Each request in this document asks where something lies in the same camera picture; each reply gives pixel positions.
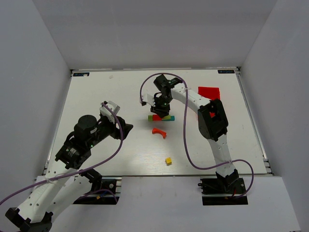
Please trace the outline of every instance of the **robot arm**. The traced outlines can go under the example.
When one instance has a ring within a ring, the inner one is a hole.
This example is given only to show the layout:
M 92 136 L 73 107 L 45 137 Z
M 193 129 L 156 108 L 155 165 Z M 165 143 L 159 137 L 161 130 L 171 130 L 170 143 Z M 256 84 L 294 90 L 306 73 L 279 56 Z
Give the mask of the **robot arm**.
M 142 105 L 149 103 L 151 112 L 158 114 L 161 118 L 169 115 L 169 103 L 172 99 L 186 102 L 186 89 L 182 80 L 173 78 L 168 80 L 164 75 L 158 76 L 154 81 L 155 86 L 160 91 L 154 97 L 149 94 L 142 96 Z M 198 116 L 198 128 L 204 138 L 207 139 L 216 164 L 230 162 L 231 156 L 227 146 L 227 126 L 228 121 L 222 102 L 219 99 L 210 100 L 204 98 L 192 90 L 188 90 L 188 107 Z M 216 168 L 218 180 L 224 189 L 229 189 L 239 178 L 235 166 L 230 162 Z
M 118 113 L 120 109 L 118 105 L 111 101 L 105 104 L 114 114 Z M 117 118 L 125 139 L 133 125 L 126 124 L 119 116 Z M 10 208 L 5 214 L 6 217 L 21 232 L 48 232 L 55 218 L 78 197 L 91 190 L 98 190 L 102 176 L 94 169 L 90 169 L 80 173 L 73 183 L 65 187 L 64 184 L 69 177 L 54 181 L 49 179 L 79 170 L 91 156 L 91 148 L 109 135 L 114 139 L 121 137 L 113 115 L 105 107 L 100 108 L 98 121 L 91 115 L 82 116 L 56 154 L 55 162 L 51 163 L 45 176 L 48 182 L 35 188 L 17 208 Z

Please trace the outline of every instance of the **white table surface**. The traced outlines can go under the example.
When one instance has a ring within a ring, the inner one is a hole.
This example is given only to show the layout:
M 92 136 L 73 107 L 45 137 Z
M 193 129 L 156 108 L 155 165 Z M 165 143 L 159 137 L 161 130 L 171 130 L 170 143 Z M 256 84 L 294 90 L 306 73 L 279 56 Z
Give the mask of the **white table surface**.
M 250 177 L 244 177 L 245 185 Z M 51 232 L 300 230 L 281 177 L 257 176 L 248 205 L 203 205 L 197 176 L 123 177 L 117 205 L 71 205 Z
M 89 76 L 72 77 L 68 96 L 61 116 L 53 146 L 50 165 L 63 145 L 67 135 L 83 115 L 94 115 L 99 119 L 102 101 L 113 101 L 121 109 L 118 113 L 126 123 L 134 128 L 124 140 L 122 150 L 109 162 L 96 170 L 106 176 L 125 175 L 205 175 L 215 174 L 215 170 L 200 171 L 193 168 L 185 155 L 183 146 L 184 105 L 177 100 L 170 104 L 170 114 L 175 121 L 148 122 L 152 115 L 150 106 L 139 103 L 139 89 L 143 80 L 153 73 L 167 71 L 105 71 L 91 72 Z M 219 87 L 227 119 L 229 122 L 227 142 L 232 159 L 245 159 L 253 166 L 256 174 L 265 174 L 263 153 L 254 134 L 245 102 L 235 74 L 218 74 L 217 70 L 169 70 L 184 78 L 188 86 L 197 92 L 198 86 Z M 151 79 L 143 93 L 154 94 L 156 87 Z M 200 167 L 215 164 L 210 145 L 198 131 L 197 115 L 188 109 L 187 144 L 192 161 Z M 152 134 L 156 127 L 167 132 L 166 139 Z M 96 164 L 117 149 L 119 140 L 106 138 L 92 148 L 92 156 L 82 165 L 86 168 Z M 172 165 L 165 159 L 171 157 Z M 245 163 L 235 163 L 240 174 L 249 174 Z

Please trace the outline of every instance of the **gray wall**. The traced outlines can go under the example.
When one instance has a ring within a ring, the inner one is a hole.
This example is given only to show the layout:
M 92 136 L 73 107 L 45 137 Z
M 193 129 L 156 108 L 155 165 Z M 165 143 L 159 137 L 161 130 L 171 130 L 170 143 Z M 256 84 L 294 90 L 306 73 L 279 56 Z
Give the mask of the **gray wall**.
M 280 0 L 241 68 L 273 172 L 309 231 L 309 2 Z
M 2 200 L 42 173 L 70 71 L 31 0 L 2 0 L 0 30 Z M 28 194 L 0 207 L 0 230 L 16 231 L 4 213 Z
M 276 0 L 34 0 L 70 69 L 239 66 Z

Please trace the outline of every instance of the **yellow block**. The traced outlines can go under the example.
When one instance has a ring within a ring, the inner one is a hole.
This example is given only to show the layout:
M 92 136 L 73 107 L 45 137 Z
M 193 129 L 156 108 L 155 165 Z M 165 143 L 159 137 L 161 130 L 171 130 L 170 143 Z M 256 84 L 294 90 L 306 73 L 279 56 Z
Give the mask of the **yellow block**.
M 172 159 L 170 157 L 165 159 L 165 163 L 169 166 L 172 164 Z
M 171 116 L 170 115 L 167 115 L 167 116 L 165 116 L 164 118 L 162 118 L 162 120 L 169 120 L 169 119 L 171 119 Z

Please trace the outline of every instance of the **orange block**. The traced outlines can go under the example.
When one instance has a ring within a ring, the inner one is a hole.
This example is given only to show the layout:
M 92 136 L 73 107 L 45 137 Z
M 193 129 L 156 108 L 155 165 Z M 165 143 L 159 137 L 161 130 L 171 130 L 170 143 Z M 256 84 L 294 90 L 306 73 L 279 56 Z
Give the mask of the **orange block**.
M 158 128 L 153 128 L 153 134 L 161 134 L 164 139 L 166 138 L 166 132 L 159 130 Z

